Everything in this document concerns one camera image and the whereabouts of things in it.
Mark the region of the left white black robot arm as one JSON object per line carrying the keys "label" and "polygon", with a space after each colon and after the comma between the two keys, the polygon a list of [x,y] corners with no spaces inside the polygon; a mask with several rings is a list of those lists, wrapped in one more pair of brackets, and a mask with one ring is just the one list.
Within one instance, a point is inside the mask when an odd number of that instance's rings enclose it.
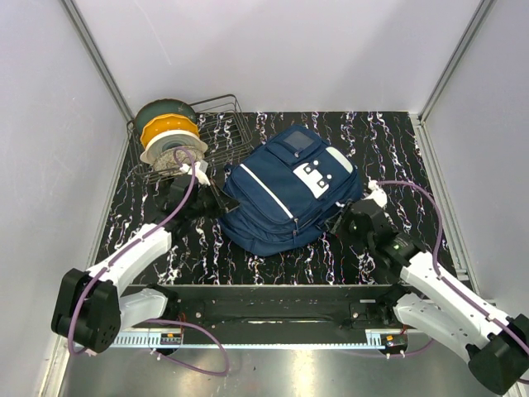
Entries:
{"label": "left white black robot arm", "polygon": [[77,355],[107,350],[118,333],[153,320],[162,328],[179,317],[179,296],[151,284],[125,295],[131,282],[155,259],[171,250],[197,218],[221,218],[238,207],[198,167],[184,166],[167,202],[153,220],[107,259],[86,269],[69,270],[61,280],[51,320],[54,333],[66,338]]}

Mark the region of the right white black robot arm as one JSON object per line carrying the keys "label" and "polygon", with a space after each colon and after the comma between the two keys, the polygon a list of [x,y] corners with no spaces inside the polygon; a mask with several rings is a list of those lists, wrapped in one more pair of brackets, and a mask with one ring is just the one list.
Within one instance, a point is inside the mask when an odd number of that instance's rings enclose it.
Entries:
{"label": "right white black robot arm", "polygon": [[377,270],[394,284],[375,307],[380,325],[415,328],[454,352],[474,378],[496,395],[527,384],[528,318],[513,317],[478,296],[442,267],[438,251],[398,231],[388,220],[384,182],[369,183],[370,194],[349,202],[326,222],[329,231],[368,249]]}

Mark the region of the navy blue student backpack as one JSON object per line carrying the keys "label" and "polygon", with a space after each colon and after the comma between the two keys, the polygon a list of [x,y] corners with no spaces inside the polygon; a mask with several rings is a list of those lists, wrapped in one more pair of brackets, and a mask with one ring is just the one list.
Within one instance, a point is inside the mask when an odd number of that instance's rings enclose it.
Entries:
{"label": "navy blue student backpack", "polygon": [[231,169],[223,190],[239,206],[220,219],[221,230],[256,256],[316,241],[342,205],[363,197],[357,166],[300,125],[255,148]]}

